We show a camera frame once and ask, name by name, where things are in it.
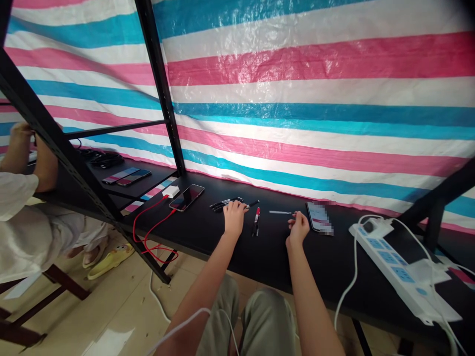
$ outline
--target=human arm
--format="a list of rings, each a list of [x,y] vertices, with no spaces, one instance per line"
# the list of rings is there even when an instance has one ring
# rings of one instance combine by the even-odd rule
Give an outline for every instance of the human arm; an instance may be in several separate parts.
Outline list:
[[[58,159],[39,135],[36,135],[36,145],[37,157],[33,174],[38,177],[39,181],[36,192],[41,193],[56,188]]]
[[[25,171],[30,155],[32,135],[33,131],[26,122],[19,122],[12,126],[8,150],[0,164],[1,172],[19,174]]]
[[[225,231],[198,278],[183,298],[165,333],[168,334],[200,308],[211,309],[242,232],[245,204],[231,202],[223,209]],[[195,355],[209,315],[199,314],[185,328],[165,341],[155,352],[161,355]]]
[[[308,220],[301,212],[296,212],[294,216],[294,220],[288,221],[290,236],[285,245],[290,264],[302,355],[344,356],[343,346],[333,328],[303,251],[303,240],[310,230]]]

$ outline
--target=tiled floor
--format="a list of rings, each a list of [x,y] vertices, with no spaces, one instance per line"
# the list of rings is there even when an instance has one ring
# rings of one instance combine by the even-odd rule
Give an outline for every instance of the tiled floor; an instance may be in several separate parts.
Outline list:
[[[112,232],[111,247],[123,243],[123,238]],[[25,327],[40,333],[48,333],[40,344],[23,352],[24,356],[117,356],[145,355],[163,336],[168,323],[163,318],[156,300],[149,292],[150,269],[137,253],[124,261],[118,268],[96,281],[85,279],[86,271],[81,267],[82,255],[74,259],[60,259],[57,265],[92,293],[79,301],[68,292],[44,308],[29,320]],[[170,286],[153,278],[153,289],[162,300],[169,316],[177,310],[180,301],[202,270],[205,262],[180,254],[167,268],[172,281]],[[249,296],[263,285],[254,280],[228,272],[238,283],[240,308]],[[40,279],[20,298],[0,300],[0,306],[14,311],[11,319],[22,314],[44,298],[56,286],[46,278]],[[295,312],[293,296],[281,294],[289,301]],[[398,338],[369,325],[363,325],[374,356],[395,354]],[[242,327],[236,326],[240,337]],[[351,319],[341,315],[338,318],[338,332],[347,355],[362,355]],[[0,341],[0,354],[17,355],[22,347]],[[300,347],[297,342],[297,354]],[[414,355],[432,353],[417,346]]]

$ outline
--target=phone screen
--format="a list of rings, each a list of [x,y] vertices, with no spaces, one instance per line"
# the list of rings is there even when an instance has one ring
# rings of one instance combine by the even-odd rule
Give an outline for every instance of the phone screen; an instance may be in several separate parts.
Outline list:
[[[308,215],[312,228],[317,232],[333,235],[333,226],[322,204],[307,202]]]
[[[203,187],[194,184],[191,185],[170,203],[170,208],[184,211],[203,191]]]
[[[126,176],[129,176],[131,175],[132,173],[135,173],[137,171],[140,171],[140,169],[138,168],[135,168],[135,167],[131,167],[131,168],[128,168],[124,171],[121,171],[121,172],[117,172],[116,174],[114,174],[113,176],[110,176],[110,177],[107,177],[107,178],[104,178],[102,181],[104,183],[114,183],[116,181],[118,181],[119,179],[122,179],[123,177],[126,177]]]
[[[130,183],[132,183],[133,181],[137,180],[137,179],[140,179],[144,176],[147,176],[150,174],[150,171],[147,171],[147,170],[139,170],[133,174],[131,174],[130,176],[127,176],[125,178],[122,178],[120,181],[117,182],[117,184],[119,185],[129,185]]]

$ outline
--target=wooden chair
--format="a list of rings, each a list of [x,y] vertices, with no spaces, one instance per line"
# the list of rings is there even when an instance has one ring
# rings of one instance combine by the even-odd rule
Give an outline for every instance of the wooden chair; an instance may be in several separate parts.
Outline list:
[[[47,334],[39,334],[35,331],[24,328],[22,325],[26,321],[31,319],[36,313],[46,307],[66,290],[70,291],[80,300],[84,300],[90,294],[89,291],[77,284],[55,265],[52,265],[47,271],[43,272],[43,274],[53,283],[59,283],[60,287],[34,307],[32,307],[30,310],[28,310],[26,313],[24,313],[22,316],[18,317],[15,321],[6,321],[11,313],[0,308],[0,340],[13,342],[25,347],[31,347],[37,344],[38,342],[42,341],[47,336]],[[13,282],[0,284],[0,294],[20,283],[21,281],[22,279],[19,279]]]

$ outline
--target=red charging cable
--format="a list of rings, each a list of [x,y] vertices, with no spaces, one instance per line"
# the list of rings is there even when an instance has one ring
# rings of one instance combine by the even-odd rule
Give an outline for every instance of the red charging cable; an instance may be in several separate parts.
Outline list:
[[[145,213],[147,210],[150,210],[151,208],[156,207],[158,204],[160,204],[160,203],[161,203],[163,200],[165,200],[166,198],[168,198],[168,195],[164,195],[163,198],[160,199],[160,201],[159,201],[158,203],[155,203],[155,204],[153,204],[151,207],[149,207],[149,208],[145,209],[144,211],[140,212],[140,213],[135,217],[135,219],[134,219],[134,227],[133,227],[133,229],[132,229],[132,235],[133,235],[133,238],[134,238],[134,242],[137,242],[137,243],[143,242],[143,245],[145,246],[145,251],[142,252],[142,254],[150,253],[150,254],[151,254],[152,256],[154,256],[159,262],[162,262],[163,264],[165,264],[165,263],[170,263],[170,262],[176,260],[176,259],[178,258],[178,252],[176,252],[176,251],[174,251],[174,250],[171,250],[171,249],[169,249],[169,248],[166,248],[166,247],[161,247],[162,244],[158,244],[157,246],[152,247],[151,249],[148,248],[148,246],[147,246],[148,236],[150,235],[150,233],[151,233],[157,226],[159,226],[162,222],[164,222],[165,220],[167,220],[167,219],[168,219],[170,216],[172,216],[177,210],[176,210],[176,209],[173,209],[172,212],[171,212],[170,214],[168,214],[168,216],[167,216],[165,219],[163,219],[163,220],[159,221],[157,224],[155,224],[155,225],[150,229],[150,231],[147,232],[147,235],[145,235],[145,238],[144,238],[143,240],[138,240],[138,239],[136,238],[136,236],[135,236],[135,224],[136,224],[137,219],[139,218],[140,215],[142,215],[143,213]],[[153,250],[165,250],[165,251],[170,251],[170,252],[174,253],[176,256],[175,256],[174,258],[172,258],[170,261],[162,261],[161,259],[159,259],[156,255],[154,255],[154,254],[152,253]]]

